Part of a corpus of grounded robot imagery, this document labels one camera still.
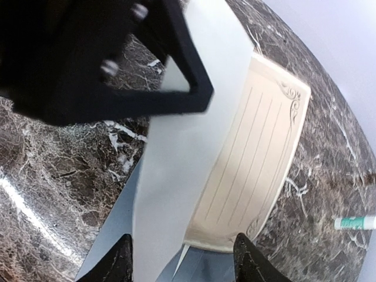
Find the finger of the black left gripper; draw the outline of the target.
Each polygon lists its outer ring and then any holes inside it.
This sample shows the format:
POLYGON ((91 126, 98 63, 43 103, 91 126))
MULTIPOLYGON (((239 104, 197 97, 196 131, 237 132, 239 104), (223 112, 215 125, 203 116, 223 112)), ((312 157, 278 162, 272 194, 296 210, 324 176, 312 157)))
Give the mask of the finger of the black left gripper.
POLYGON ((213 86, 178 1, 2 1, 1 96, 14 112, 54 126, 204 112, 213 86), (119 90, 106 84, 134 35, 189 89, 119 90))

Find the white paper sheet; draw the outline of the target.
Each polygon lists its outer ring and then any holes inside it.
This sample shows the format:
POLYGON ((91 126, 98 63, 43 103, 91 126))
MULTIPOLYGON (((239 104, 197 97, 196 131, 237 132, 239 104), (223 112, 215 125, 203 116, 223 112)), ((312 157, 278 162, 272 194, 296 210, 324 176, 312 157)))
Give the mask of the white paper sheet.
POLYGON ((256 237, 290 168, 311 89, 254 51, 225 1, 190 1, 185 17, 214 87, 199 115, 154 117, 133 210, 136 254, 183 244, 230 253, 256 237))

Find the green white glue stick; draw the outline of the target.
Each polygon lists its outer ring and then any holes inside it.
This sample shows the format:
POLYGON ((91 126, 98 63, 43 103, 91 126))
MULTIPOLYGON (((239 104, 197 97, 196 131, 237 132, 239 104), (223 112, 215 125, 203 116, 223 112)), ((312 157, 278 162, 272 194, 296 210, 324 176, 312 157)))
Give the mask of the green white glue stick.
POLYGON ((336 218, 334 228, 336 230, 375 230, 375 216, 336 218))

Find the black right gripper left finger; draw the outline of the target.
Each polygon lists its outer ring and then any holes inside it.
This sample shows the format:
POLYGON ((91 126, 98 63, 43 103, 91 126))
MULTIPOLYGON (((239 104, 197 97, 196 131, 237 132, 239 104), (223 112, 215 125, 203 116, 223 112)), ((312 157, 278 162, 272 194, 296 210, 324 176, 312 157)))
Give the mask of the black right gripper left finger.
POLYGON ((78 282, 133 281, 133 240, 124 234, 101 260, 78 282))

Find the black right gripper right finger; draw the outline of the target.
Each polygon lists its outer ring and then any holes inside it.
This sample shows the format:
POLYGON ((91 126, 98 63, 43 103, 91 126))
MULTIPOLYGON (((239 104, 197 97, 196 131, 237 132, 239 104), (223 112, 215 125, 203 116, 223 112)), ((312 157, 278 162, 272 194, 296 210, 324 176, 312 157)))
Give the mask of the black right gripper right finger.
POLYGON ((236 237, 233 258, 236 282, 291 281, 262 255, 244 233, 236 237))

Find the white letter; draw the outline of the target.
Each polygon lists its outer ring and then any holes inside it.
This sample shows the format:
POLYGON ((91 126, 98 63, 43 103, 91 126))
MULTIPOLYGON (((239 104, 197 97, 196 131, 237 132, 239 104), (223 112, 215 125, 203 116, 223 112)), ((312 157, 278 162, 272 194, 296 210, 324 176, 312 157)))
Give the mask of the white letter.
POLYGON ((177 262, 177 265, 176 265, 176 268, 175 268, 175 271, 173 273, 173 277, 172 278, 175 277, 177 271, 179 270, 179 268, 180 268, 180 266, 181 266, 181 264, 182 264, 182 262, 183 262, 183 260, 184 260, 184 258, 186 256, 187 252, 189 251, 189 248, 190 248, 190 245, 188 245, 188 244, 185 244, 183 246, 182 251, 180 253, 180 257, 178 259, 178 262, 177 262))

